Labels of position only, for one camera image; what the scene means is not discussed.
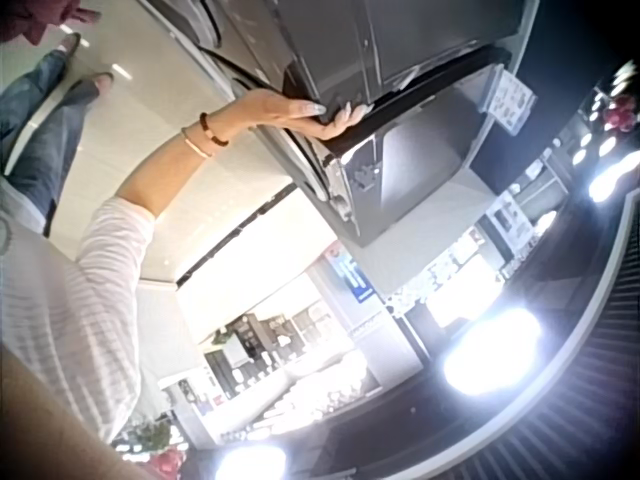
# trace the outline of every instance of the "fingernail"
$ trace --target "fingernail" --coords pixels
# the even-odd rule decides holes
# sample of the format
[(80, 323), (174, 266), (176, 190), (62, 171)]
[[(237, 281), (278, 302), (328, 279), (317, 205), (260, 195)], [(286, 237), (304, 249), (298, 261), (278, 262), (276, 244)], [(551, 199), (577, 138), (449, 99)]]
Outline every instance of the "fingernail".
[(327, 107), (314, 103), (307, 107), (307, 112), (310, 115), (322, 115), (323, 113), (327, 112)]

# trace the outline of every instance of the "leg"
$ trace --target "leg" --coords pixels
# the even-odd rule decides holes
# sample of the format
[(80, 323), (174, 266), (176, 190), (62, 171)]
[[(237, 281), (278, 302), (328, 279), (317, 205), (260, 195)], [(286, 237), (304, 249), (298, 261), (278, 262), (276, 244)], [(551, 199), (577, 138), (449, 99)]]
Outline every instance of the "leg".
[(18, 135), (42, 102), (60, 83), (68, 58), (80, 35), (68, 35), (60, 46), (42, 57), (29, 73), (14, 80), (0, 95), (0, 175), (5, 173), (11, 149)]
[(33, 133), (7, 181), (49, 219), (75, 157), (87, 108), (100, 94), (92, 79), (76, 83)]

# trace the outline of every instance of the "white bracelet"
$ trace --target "white bracelet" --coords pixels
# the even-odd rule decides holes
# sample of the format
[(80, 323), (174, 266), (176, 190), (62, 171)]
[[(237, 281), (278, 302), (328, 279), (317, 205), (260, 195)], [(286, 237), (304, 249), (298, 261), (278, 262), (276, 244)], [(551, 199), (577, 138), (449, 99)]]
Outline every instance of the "white bracelet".
[(191, 141), (191, 139), (187, 136), (186, 130), (187, 130), (186, 128), (183, 128), (180, 130), (182, 132), (182, 137), (184, 138), (184, 143), (189, 145), (189, 147), (191, 147), (191, 150), (196, 152), (202, 158), (205, 158), (205, 159), (211, 158), (213, 155), (209, 155), (207, 152), (202, 151), (200, 147), (198, 147), (195, 143)]

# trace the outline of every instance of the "tiled floor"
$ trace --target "tiled floor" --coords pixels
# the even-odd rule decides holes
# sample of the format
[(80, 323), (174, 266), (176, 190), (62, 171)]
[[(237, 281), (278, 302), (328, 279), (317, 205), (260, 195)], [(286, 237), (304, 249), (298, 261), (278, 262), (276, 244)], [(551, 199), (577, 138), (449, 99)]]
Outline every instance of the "tiled floor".
[[(117, 63), (132, 79), (116, 73), (113, 90), (87, 117), (51, 236), (70, 256), (93, 210), (146, 155), (201, 111), (226, 103), (205, 72), (136, 1), (85, 0), (83, 6), (100, 10), (103, 18), (95, 26), (69, 23), (89, 46), (78, 50), (67, 78), (27, 127), (26, 137), (79, 76)], [(30, 70), (63, 36), (49, 27), (37, 47), (24, 39), (4, 45), (2, 85)], [(239, 138), (196, 174), (163, 215), (143, 278), (175, 280), (288, 182), (253, 135)]]

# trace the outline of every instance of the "blue sign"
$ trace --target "blue sign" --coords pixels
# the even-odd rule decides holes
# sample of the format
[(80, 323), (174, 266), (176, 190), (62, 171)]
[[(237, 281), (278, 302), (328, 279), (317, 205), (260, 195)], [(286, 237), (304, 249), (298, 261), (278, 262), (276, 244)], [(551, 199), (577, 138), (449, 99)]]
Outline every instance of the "blue sign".
[(325, 257), (340, 278), (344, 280), (358, 303), (363, 303), (369, 297), (375, 295), (376, 292), (369, 280), (367, 280), (358, 264), (344, 247), (336, 246), (330, 248), (325, 253)]

